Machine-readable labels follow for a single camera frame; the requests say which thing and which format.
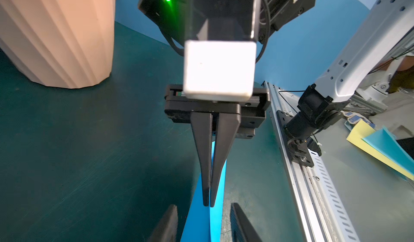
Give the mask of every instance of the metal extrusion rail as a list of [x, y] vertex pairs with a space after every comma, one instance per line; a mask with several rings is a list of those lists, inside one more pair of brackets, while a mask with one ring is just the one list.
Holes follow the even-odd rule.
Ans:
[[322, 157], [309, 150], [315, 166], [299, 165], [289, 160], [287, 148], [281, 142], [282, 126], [279, 126], [276, 111], [281, 110], [293, 116], [296, 113], [280, 96], [283, 95], [292, 106], [297, 105], [299, 97], [289, 92], [279, 93], [281, 89], [266, 81], [262, 85], [270, 90], [272, 101], [270, 118], [282, 154], [292, 197], [296, 203], [304, 240], [307, 242], [359, 241]]

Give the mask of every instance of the dark green mat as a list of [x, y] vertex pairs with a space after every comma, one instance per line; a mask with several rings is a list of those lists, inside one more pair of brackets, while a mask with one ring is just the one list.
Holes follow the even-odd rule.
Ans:
[[[163, 95], [183, 59], [117, 23], [115, 34], [111, 77], [80, 90], [30, 82], [0, 52], [1, 241], [145, 241], [171, 203], [180, 237], [199, 165]], [[222, 241], [233, 201], [263, 241], [301, 240], [269, 120], [235, 141], [224, 200]]]

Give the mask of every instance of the blue paper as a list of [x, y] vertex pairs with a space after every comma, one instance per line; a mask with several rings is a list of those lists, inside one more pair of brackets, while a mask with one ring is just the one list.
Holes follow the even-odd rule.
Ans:
[[395, 140], [395, 136], [385, 126], [370, 136], [363, 138], [363, 140], [414, 175], [414, 160], [401, 148]]
[[[212, 144], [212, 159], [214, 155], [214, 145]], [[198, 178], [190, 210], [188, 211], [181, 242], [219, 242], [221, 233], [221, 218], [223, 214], [224, 184], [226, 178], [226, 165], [223, 170], [217, 191], [216, 203], [214, 207], [203, 205], [203, 194], [201, 187], [201, 175]]]

